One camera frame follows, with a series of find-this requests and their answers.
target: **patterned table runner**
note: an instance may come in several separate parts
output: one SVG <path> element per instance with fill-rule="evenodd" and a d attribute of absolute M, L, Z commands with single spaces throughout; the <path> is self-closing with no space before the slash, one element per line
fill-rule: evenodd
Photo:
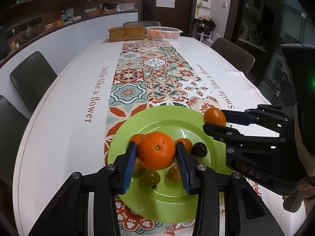
<path fill-rule="evenodd" d="M 175 105 L 204 113 L 221 109 L 209 88 L 169 42 L 125 41 L 111 88 L 105 132 L 105 160 L 119 127 L 136 113 L 154 106 Z M 249 181 L 261 197 L 259 186 Z M 116 197 L 121 234 L 191 236 L 193 221 L 165 224 L 131 211 Z M 224 236 L 224 201 L 220 203 L 220 236 Z"/>

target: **plastic container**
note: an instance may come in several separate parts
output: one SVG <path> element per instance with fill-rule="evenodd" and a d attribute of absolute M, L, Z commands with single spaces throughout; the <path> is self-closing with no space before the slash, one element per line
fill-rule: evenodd
<path fill-rule="evenodd" d="M 179 35 L 183 32 L 172 27 L 146 27 L 146 34 L 149 39 L 156 41 L 177 41 Z"/>
<path fill-rule="evenodd" d="M 47 29 L 49 29 L 49 28 L 52 28 L 53 26 L 54 26 L 53 23 L 47 24 L 47 25 L 45 26 L 45 30 L 47 30 Z"/>

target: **door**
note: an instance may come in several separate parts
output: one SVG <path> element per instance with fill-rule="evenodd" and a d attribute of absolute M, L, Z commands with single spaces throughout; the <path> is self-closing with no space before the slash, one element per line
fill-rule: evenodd
<path fill-rule="evenodd" d="M 188 36 L 196 0 L 175 0 L 175 8 L 157 7 L 156 0 L 143 1 L 143 20 L 159 21 L 161 26 L 178 28 Z"/>

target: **bottle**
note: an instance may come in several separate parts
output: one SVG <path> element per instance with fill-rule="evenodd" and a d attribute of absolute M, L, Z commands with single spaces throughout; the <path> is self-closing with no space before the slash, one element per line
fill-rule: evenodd
<path fill-rule="evenodd" d="M 10 44 L 10 50 L 11 51 L 15 50 L 15 42 L 14 41 L 12 41 L 11 44 Z"/>

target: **faucet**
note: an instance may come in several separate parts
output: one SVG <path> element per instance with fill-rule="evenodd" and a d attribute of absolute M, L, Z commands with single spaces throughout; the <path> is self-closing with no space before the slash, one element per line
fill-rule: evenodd
<path fill-rule="evenodd" d="M 85 10 L 88 9 L 88 5 L 90 4 L 91 1 L 92 1 L 92 0 L 88 0 L 88 2 L 86 3 L 86 6 L 85 6 Z"/>
<path fill-rule="evenodd" d="M 248 29 L 248 32 L 247 32 L 247 36 L 246 36 L 246 40 L 247 40 L 247 41 L 248 41 L 249 31 L 250 31 L 251 29 L 254 29 L 254 30 L 255 30 L 255 32 L 256 32 L 256 38 L 258 38 L 257 30 L 256 30 L 255 28 L 251 27 L 250 29 Z"/>

